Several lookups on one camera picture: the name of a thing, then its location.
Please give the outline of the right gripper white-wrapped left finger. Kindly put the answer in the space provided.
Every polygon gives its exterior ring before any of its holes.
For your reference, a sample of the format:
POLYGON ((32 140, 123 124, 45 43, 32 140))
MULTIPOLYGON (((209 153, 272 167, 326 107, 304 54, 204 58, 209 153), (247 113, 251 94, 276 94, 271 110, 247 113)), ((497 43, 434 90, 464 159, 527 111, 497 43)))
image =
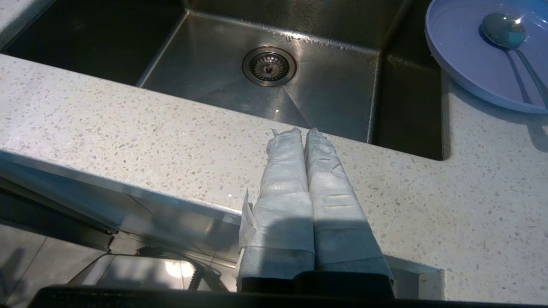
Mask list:
POLYGON ((258 279, 291 281, 315 269, 313 202, 301 131, 273 131, 259 197, 244 197, 235 268, 237 290, 258 279))

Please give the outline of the right gripper white-wrapped right finger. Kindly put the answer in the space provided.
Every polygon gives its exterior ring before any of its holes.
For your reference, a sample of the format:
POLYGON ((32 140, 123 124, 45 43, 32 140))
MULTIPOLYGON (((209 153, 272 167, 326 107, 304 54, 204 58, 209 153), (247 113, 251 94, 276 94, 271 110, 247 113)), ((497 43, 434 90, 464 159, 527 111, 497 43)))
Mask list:
POLYGON ((313 203, 315 269, 299 274, 307 296, 393 298, 393 277, 333 143, 307 133, 304 168, 313 203))

